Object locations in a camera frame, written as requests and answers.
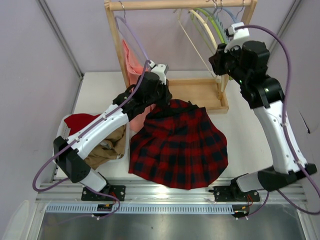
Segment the cream hanger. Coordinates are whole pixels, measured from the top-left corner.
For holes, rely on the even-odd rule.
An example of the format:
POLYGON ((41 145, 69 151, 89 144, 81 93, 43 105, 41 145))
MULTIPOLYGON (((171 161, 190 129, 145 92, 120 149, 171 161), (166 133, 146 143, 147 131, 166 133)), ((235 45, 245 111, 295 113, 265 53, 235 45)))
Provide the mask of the cream hanger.
POLYGON ((216 30, 202 13, 196 13, 193 9, 173 10, 177 25, 177 36, 174 45, 178 48, 178 53, 186 57, 185 63, 190 67, 195 61, 195 65, 202 67, 218 83, 222 82, 222 77, 216 75, 206 57, 212 56, 221 43, 216 30))

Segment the red plaid skirt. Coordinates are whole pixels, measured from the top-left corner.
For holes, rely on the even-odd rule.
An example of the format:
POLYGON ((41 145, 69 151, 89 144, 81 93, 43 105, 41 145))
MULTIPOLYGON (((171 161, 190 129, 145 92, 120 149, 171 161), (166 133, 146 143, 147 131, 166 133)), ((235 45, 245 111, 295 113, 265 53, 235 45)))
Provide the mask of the red plaid skirt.
POLYGON ((130 140, 128 172, 169 188, 207 187, 228 164, 227 138, 206 108, 180 99, 155 106, 130 140))

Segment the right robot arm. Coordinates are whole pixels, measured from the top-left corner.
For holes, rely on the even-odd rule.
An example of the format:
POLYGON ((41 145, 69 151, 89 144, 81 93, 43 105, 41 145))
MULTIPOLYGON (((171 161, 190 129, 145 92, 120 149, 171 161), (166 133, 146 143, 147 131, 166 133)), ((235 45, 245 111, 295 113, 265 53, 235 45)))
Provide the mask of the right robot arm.
POLYGON ((269 56, 263 42, 249 40, 237 50, 221 43, 209 58, 216 75, 228 74, 239 84, 271 151, 272 166, 231 181, 232 187, 243 193, 259 189, 273 192, 317 172, 316 165, 308 163, 300 152, 290 123, 282 121, 285 95, 279 81, 267 75, 269 56))

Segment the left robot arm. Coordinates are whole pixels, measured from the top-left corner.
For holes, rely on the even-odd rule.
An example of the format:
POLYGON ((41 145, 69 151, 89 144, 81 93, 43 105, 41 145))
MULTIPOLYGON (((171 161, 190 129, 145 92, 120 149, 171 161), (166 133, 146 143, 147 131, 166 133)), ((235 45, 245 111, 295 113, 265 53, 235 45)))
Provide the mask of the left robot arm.
POLYGON ((86 127, 64 139, 53 142, 54 160, 72 183, 81 183, 95 192, 107 186, 107 180, 86 162, 85 158, 108 135, 126 125, 153 104, 166 105, 172 98, 166 74, 148 71, 137 82, 120 93, 112 104, 86 127))

